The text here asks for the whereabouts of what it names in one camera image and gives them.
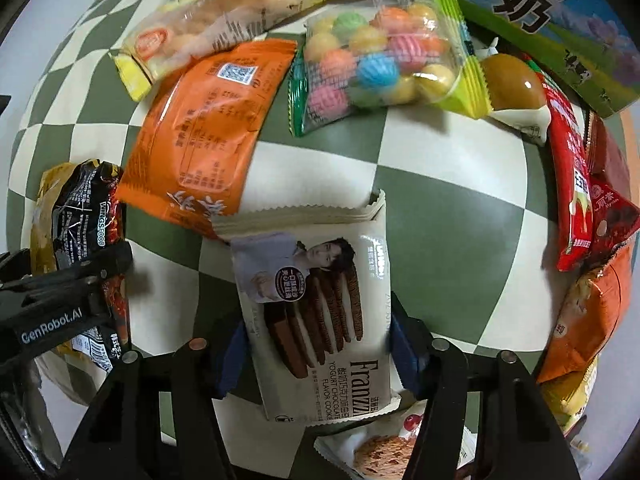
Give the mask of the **orange twisted chip bag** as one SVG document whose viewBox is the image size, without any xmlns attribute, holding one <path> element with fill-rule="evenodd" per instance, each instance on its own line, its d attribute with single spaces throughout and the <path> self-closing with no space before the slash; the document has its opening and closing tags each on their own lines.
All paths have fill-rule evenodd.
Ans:
<svg viewBox="0 0 640 480">
<path fill-rule="evenodd" d="M 630 305 L 633 253 L 634 246 L 623 244 L 570 286 L 537 382 L 583 372 L 612 338 Z"/>
</svg>

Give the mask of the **yellow clear biscuit bag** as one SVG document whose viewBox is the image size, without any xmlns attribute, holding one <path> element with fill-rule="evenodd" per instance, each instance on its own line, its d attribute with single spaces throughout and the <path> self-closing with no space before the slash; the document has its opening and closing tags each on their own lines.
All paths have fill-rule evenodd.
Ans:
<svg viewBox="0 0 640 480">
<path fill-rule="evenodd" d="M 178 70 L 253 40 L 325 1 L 170 0 L 128 32 L 113 61 L 128 96 L 139 102 Z"/>
</svg>

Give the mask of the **tall red spicy packet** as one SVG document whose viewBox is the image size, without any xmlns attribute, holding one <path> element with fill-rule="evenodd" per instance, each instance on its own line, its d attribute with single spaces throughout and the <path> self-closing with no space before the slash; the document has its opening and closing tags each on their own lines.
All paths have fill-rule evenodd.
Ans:
<svg viewBox="0 0 640 480">
<path fill-rule="evenodd" d="M 582 145 L 582 128 L 563 90 L 528 54 L 523 54 L 523 61 L 541 82 L 550 110 L 547 136 L 559 201 L 559 255 L 556 268 L 568 272 L 585 260 L 592 243 L 593 206 L 586 152 Z"/>
</svg>

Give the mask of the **yellow mushroom cartoon bag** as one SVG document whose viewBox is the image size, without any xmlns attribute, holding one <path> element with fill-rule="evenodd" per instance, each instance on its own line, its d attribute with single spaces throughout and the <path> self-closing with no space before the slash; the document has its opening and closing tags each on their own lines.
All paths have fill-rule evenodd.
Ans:
<svg viewBox="0 0 640 480">
<path fill-rule="evenodd" d="M 571 372 L 539 385 L 563 434 L 568 434 L 585 413 L 597 380 L 598 363 L 596 356 L 582 372 Z"/>
</svg>

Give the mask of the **orange snack packet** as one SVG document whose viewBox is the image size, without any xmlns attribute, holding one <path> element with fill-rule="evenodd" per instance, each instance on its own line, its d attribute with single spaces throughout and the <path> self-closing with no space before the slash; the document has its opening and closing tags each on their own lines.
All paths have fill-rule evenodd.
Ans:
<svg viewBox="0 0 640 480">
<path fill-rule="evenodd" d="M 214 237 L 240 208 L 262 125 L 297 44 L 244 42 L 160 85 L 138 133 L 118 199 L 160 220 Z"/>
</svg>

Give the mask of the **small red chocolate packet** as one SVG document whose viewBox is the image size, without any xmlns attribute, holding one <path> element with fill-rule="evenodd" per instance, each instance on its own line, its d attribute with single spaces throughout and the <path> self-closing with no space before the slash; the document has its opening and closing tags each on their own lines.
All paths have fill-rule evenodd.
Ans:
<svg viewBox="0 0 640 480">
<path fill-rule="evenodd" d="M 593 232 L 589 261 L 608 260 L 639 229 L 639 208 L 605 180 L 590 178 Z"/>
</svg>

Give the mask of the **brown egg packet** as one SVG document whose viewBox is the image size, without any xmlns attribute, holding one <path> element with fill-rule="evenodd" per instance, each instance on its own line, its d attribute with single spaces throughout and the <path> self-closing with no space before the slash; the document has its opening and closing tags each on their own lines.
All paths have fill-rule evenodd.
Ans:
<svg viewBox="0 0 640 480">
<path fill-rule="evenodd" d="M 475 51 L 491 100 L 491 119 L 544 146 L 551 114 L 546 94 L 532 68 L 514 55 L 498 51 L 499 38 Z"/>
</svg>

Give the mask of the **dark red square packet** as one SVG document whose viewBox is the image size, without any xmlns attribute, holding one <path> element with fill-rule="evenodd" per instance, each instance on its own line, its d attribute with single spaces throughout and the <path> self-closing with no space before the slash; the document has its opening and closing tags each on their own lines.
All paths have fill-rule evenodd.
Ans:
<svg viewBox="0 0 640 480">
<path fill-rule="evenodd" d="M 586 151 L 590 178 L 606 183 L 630 200 L 630 175 L 626 159 L 603 120 L 593 112 L 589 114 Z"/>
</svg>

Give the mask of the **white oat cookie packet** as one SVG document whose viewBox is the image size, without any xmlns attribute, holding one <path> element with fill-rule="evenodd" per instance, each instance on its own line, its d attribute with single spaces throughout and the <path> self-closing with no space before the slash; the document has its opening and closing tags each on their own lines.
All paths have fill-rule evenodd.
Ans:
<svg viewBox="0 0 640 480">
<path fill-rule="evenodd" d="M 421 429 L 426 401 L 370 424 L 318 437 L 314 449 L 352 479 L 401 479 Z"/>
</svg>

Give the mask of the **white Franzzi cookie packet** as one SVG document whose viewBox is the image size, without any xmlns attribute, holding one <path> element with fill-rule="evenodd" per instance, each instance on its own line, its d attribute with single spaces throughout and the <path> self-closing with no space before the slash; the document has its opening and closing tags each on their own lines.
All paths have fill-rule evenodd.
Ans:
<svg viewBox="0 0 640 480">
<path fill-rule="evenodd" d="M 398 408 L 386 198 L 221 217 L 266 416 L 306 426 Z"/>
</svg>

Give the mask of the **yellow black snack bag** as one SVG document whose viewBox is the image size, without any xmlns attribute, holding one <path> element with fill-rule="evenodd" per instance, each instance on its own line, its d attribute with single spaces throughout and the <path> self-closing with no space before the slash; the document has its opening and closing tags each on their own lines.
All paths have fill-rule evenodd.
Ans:
<svg viewBox="0 0 640 480">
<path fill-rule="evenodd" d="M 121 177 L 122 168 L 99 159 L 63 162 L 42 174 L 30 228 L 32 272 L 66 269 L 125 237 L 124 208 L 116 198 Z M 122 275 L 106 280 L 102 289 L 111 321 L 56 350 L 85 356 L 108 373 L 129 348 L 129 304 Z"/>
</svg>

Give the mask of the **colourful candy balls bag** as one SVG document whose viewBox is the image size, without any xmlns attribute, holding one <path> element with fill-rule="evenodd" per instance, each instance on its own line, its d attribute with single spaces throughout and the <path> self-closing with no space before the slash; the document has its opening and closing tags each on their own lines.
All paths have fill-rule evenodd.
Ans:
<svg viewBox="0 0 640 480">
<path fill-rule="evenodd" d="M 362 0 L 308 18 L 288 80 L 293 136 L 414 102 L 492 112 L 458 0 Z"/>
</svg>

